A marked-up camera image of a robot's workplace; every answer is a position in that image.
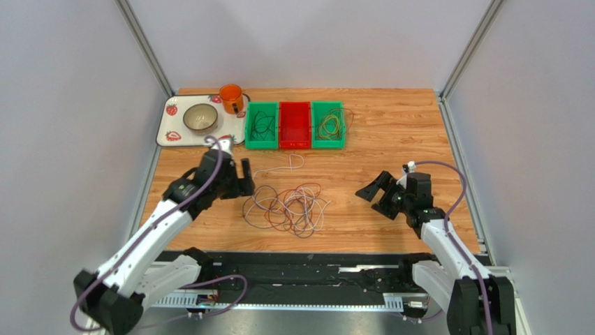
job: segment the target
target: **orange mug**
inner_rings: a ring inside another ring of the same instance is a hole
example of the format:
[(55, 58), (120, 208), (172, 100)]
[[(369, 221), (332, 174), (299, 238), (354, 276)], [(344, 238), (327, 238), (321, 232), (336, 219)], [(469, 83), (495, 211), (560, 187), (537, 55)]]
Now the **orange mug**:
[(244, 96), (242, 89), (235, 84), (228, 84), (219, 90), (219, 97), (223, 108), (229, 114), (237, 114), (244, 109)]

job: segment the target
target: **plastic tray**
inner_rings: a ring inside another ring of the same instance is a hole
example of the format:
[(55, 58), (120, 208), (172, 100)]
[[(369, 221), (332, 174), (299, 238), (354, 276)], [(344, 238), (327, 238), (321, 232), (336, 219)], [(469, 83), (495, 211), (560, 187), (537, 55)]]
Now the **plastic tray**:
[(310, 102), (279, 103), (279, 148), (309, 149), (312, 145)]
[[(345, 112), (341, 101), (312, 101), (312, 148), (314, 149), (341, 149), (345, 147)], [(324, 119), (328, 115), (335, 118)]]
[(279, 147), (279, 103), (250, 102), (246, 116), (246, 148)]
[[(244, 109), (237, 114), (227, 113), (217, 94), (203, 94), (198, 96), (173, 96), (166, 101), (161, 115), (161, 124), (157, 132), (157, 144), (161, 147), (196, 147), (209, 146), (205, 141), (208, 135), (216, 138), (231, 136), (234, 144), (242, 144), (246, 129), (246, 108), (250, 98), (244, 95)], [(215, 107), (219, 120), (217, 128), (210, 134), (199, 134), (184, 125), (184, 113), (200, 103)]]

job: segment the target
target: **white cable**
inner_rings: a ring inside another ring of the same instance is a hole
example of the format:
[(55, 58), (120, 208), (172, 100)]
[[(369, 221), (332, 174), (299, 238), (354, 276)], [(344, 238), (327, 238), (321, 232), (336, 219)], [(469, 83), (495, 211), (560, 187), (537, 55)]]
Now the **white cable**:
[[(293, 162), (291, 160), (291, 157), (292, 156), (300, 157), (302, 159), (302, 164), (300, 166), (293, 166)], [(256, 175), (259, 172), (273, 171), (273, 170), (279, 170), (279, 169), (289, 169), (289, 170), (293, 171), (293, 169), (299, 169), (299, 168), (301, 168), (302, 166), (304, 166), (305, 163), (306, 163), (306, 159), (303, 156), (296, 155), (296, 154), (289, 154), (289, 166), (279, 166), (279, 167), (274, 167), (274, 168), (271, 168), (271, 169), (258, 170), (258, 171), (255, 171), (252, 174), (252, 178), (255, 179), (256, 178)]]
[[(316, 197), (316, 194), (313, 190), (311, 190), (310, 188), (307, 187), (299, 187), (297, 189), (295, 189), (286, 199), (285, 202), (282, 202), (279, 198), (274, 198), (274, 197), (270, 197), (270, 198), (263, 198), (263, 199), (256, 199), (256, 196), (258, 194), (255, 194), (252, 196), (252, 200), (254, 201), (254, 204), (252, 206), (250, 206), (248, 208), (248, 210), (246, 211), (244, 217), (247, 217), (250, 213), (250, 211), (254, 208), (254, 207), (258, 207), (260, 209), (264, 209), (264, 210), (269, 210), (265, 205), (263, 205), (263, 202), (268, 201), (268, 200), (274, 200), (275, 204), (274, 206), (277, 206), (277, 203), (279, 203), (279, 207), (275, 208), (275, 209), (271, 209), (270, 211), (272, 213), (275, 214), (280, 214), (282, 213), (282, 209), (285, 209), (286, 212), (295, 215), (295, 216), (299, 216), (301, 219), (304, 219), (304, 228), (300, 228), (300, 231), (319, 231), (323, 228), (324, 226), (324, 210), (326, 209), (326, 207), (330, 204), (330, 201), (327, 200), (322, 200), (325, 204), (321, 205), (320, 204), (320, 200)], [(289, 209), (289, 206), (287, 205), (287, 203), (292, 199), (292, 198), (304, 198), (304, 211), (303, 212), (297, 212), (294, 210)], [(308, 200), (312, 200), (312, 206), (308, 207)], [(318, 206), (318, 208), (320, 209), (319, 213), (318, 213), (318, 217), (316, 218), (316, 220), (312, 220), (310, 219), (310, 217), (308, 217), (308, 214), (310, 214), (315, 206)], [(298, 223), (301, 221), (301, 219), (298, 219), (296, 222), (293, 222), (294, 224)]]

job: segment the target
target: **white tray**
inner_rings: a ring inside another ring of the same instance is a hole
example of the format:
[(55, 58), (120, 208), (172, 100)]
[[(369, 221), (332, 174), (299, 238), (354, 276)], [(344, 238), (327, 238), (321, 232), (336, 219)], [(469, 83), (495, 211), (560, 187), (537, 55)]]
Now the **white tray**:
[[(244, 124), (246, 122), (246, 109), (250, 98), (244, 94), (244, 108), (237, 114), (227, 113), (221, 104), (218, 95), (203, 96), (173, 96), (163, 106), (161, 125), (157, 132), (157, 144), (162, 147), (190, 147), (207, 146), (205, 137), (212, 135), (216, 138), (231, 136), (234, 144), (244, 142)], [(210, 134), (198, 135), (184, 125), (184, 113), (192, 106), (207, 103), (217, 110), (219, 120), (217, 128)]]

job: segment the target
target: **white wall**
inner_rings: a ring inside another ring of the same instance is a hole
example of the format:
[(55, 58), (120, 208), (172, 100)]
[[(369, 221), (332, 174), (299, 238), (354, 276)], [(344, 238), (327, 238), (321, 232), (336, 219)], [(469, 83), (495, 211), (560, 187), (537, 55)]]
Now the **white wall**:
[(174, 89), (442, 89), (490, 0), (131, 0)]
[(0, 22), (0, 334), (74, 334), (72, 280), (127, 238), (166, 97), (114, 1)]
[(534, 334), (593, 334), (595, 3), (507, 1), (449, 100)]

